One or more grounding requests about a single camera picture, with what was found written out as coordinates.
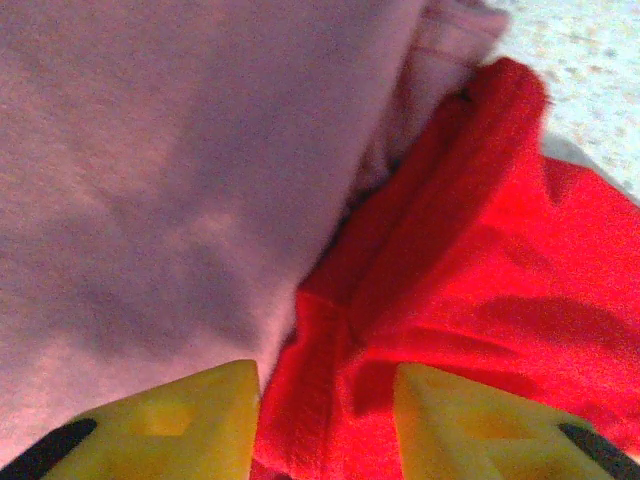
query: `white speckled floor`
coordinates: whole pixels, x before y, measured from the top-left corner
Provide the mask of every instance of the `white speckled floor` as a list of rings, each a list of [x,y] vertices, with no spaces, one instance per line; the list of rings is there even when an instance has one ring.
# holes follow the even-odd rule
[[[547,82],[544,151],[579,163],[586,154],[640,204],[640,0],[487,3],[512,15],[492,58],[526,63]]]

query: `red fabric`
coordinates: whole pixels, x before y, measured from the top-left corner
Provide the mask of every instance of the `red fabric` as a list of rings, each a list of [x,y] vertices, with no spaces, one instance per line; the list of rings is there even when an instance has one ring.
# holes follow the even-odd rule
[[[254,479],[402,478],[399,362],[590,420],[640,451],[640,211],[541,156],[533,72],[481,69],[297,296],[262,404]]]

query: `pink fabric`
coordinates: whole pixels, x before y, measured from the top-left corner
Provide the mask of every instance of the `pink fabric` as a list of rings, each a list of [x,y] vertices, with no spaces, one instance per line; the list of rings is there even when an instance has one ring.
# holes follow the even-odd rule
[[[264,386],[350,193],[506,25],[453,0],[274,5],[0,11],[0,464],[232,359]]]

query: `black rubber tip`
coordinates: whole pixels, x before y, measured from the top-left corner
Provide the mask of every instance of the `black rubber tip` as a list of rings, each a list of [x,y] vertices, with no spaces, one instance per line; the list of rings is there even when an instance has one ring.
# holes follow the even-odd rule
[[[0,480],[39,480],[98,426],[91,418],[52,430],[0,470]]]
[[[640,465],[602,435],[570,423],[558,428],[615,480],[640,480]]]

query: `yellow plastic object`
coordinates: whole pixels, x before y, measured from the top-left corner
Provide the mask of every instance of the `yellow plastic object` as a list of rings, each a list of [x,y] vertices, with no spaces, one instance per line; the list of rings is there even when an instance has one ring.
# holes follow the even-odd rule
[[[239,360],[74,418],[96,429],[46,480],[200,480],[249,477],[259,384]]]
[[[585,420],[435,368],[398,367],[394,415],[406,480],[611,480],[556,427]]]

